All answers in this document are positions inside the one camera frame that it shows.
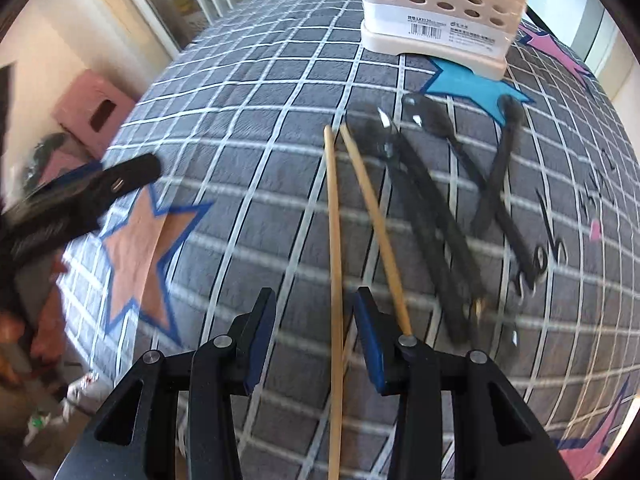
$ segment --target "gray checkered tablecloth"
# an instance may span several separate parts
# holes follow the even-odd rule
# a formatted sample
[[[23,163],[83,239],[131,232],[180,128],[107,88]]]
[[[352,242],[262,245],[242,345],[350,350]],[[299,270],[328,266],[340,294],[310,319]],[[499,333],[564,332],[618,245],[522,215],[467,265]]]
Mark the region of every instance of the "gray checkered tablecloth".
[[[60,283],[68,336],[112,380],[149,348],[165,354],[197,348],[251,309],[262,286],[276,291],[279,328],[264,381],[250,399],[234,399],[248,480],[326,477],[330,289],[322,128],[337,127],[355,101],[382,104],[400,122],[402,95],[418,91],[436,72],[425,57],[364,50],[361,20],[361,0],[245,0],[165,70],[107,152],[107,166],[144,152],[162,159],[158,208],[213,202],[166,272],[179,344],[135,309],[106,330],[112,270],[100,238],[76,240],[65,253],[70,272]],[[493,225],[483,239],[468,242],[498,299],[496,309],[515,312],[520,329],[522,350],[505,372],[552,437],[589,436],[628,380],[610,444],[640,379],[638,162],[596,82],[584,91],[556,60],[520,43],[508,61],[505,82],[533,102],[525,104],[528,124],[511,160],[505,203],[530,246],[546,244],[535,193],[541,190],[568,260],[556,264],[550,257],[546,279],[521,304],[509,284],[517,265],[501,231]],[[434,98],[487,168],[500,127],[472,101]],[[476,187],[444,141],[405,121],[402,127],[468,232]],[[339,142],[338,150],[344,286],[369,285],[389,308],[369,217]],[[367,159],[367,167],[388,219],[415,333],[449,349],[426,266],[390,179],[379,161]],[[604,176],[602,196],[592,192],[590,203],[584,183],[590,185],[596,169]],[[103,233],[127,217],[133,201],[131,195],[111,208]],[[590,238],[593,219],[602,224],[598,241]],[[342,472],[345,478],[384,478],[398,401],[374,392],[350,317],[345,327]],[[491,354],[499,358],[496,343]],[[445,405],[450,409],[450,398]],[[183,444],[185,406],[181,397]],[[445,478],[452,471],[452,430],[449,414]]]

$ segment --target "silver rivet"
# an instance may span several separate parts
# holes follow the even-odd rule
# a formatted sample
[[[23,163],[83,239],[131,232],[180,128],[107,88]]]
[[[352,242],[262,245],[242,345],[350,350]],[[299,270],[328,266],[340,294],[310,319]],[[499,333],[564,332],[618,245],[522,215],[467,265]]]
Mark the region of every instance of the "silver rivet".
[[[113,191],[114,193],[119,192],[119,190],[122,188],[122,186],[124,186],[124,180],[122,180],[121,178],[119,178],[118,180],[116,180],[113,185],[111,186],[111,191]]]
[[[142,356],[142,361],[148,365],[157,363],[159,359],[160,359],[160,352],[158,350],[149,350],[148,352],[145,352],[145,354]]]
[[[480,350],[474,350],[473,352],[471,352],[469,359],[471,359],[471,362],[476,363],[477,365],[483,365],[486,363],[487,357],[484,352]]]
[[[231,346],[231,343],[234,340],[231,339],[228,335],[219,335],[217,338],[213,340],[213,345],[217,348],[226,348]]]
[[[415,346],[418,343],[418,340],[412,335],[402,334],[398,338],[398,342],[400,343],[400,346],[411,348],[412,346]]]

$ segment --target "wooden chopstick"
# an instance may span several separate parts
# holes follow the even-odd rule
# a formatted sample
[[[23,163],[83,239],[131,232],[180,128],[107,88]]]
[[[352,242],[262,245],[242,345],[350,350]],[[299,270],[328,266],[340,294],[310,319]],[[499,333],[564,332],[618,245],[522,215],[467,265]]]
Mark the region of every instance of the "wooden chopstick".
[[[340,254],[340,213],[338,180],[335,169],[334,133],[324,127],[326,188],[329,199],[329,248],[331,266],[331,413],[329,426],[328,480],[340,476],[340,444],[342,441],[342,261]]]
[[[386,280],[389,285],[389,291],[394,302],[396,309],[396,319],[400,330],[405,335],[411,335],[411,321],[409,320],[409,313],[406,309],[406,303],[404,301],[404,292],[402,291],[402,281],[400,280],[400,273],[398,272],[398,266],[396,265],[396,258],[394,256],[393,249],[391,248],[391,242],[386,233],[385,218],[380,213],[380,206],[378,205],[378,199],[376,193],[373,191],[373,186],[367,174],[367,168],[364,166],[364,161],[358,150],[356,143],[351,137],[351,133],[346,124],[340,126],[340,134],[344,145],[349,153],[349,158],[353,164],[353,169],[358,178],[360,184],[360,190],[364,198],[364,202],[369,211],[369,217],[373,224],[373,232],[378,239],[378,245],[380,246],[380,257],[382,258],[382,264],[385,268]]]

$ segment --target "white plastic basket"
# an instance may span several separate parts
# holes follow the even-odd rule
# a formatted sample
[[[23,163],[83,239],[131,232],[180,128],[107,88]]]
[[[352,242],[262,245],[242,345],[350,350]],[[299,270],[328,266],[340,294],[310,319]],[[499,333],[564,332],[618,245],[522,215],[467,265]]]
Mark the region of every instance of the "white plastic basket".
[[[367,50],[442,57],[499,80],[526,0],[362,0],[362,5]]]

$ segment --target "basket base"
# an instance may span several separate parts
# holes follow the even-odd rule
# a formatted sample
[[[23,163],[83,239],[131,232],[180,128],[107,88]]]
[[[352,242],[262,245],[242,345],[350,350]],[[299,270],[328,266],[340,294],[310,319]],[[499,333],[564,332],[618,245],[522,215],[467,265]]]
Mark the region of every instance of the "basket base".
[[[362,35],[362,46],[372,52],[379,54],[389,54],[398,56],[400,54],[425,54],[426,56],[441,57],[466,66],[474,74],[500,81],[507,70],[506,58],[495,59],[493,57],[473,54],[458,48],[430,43],[429,41],[412,40],[411,38],[399,38],[398,36],[388,36],[371,32],[365,25],[364,20],[360,24]]]

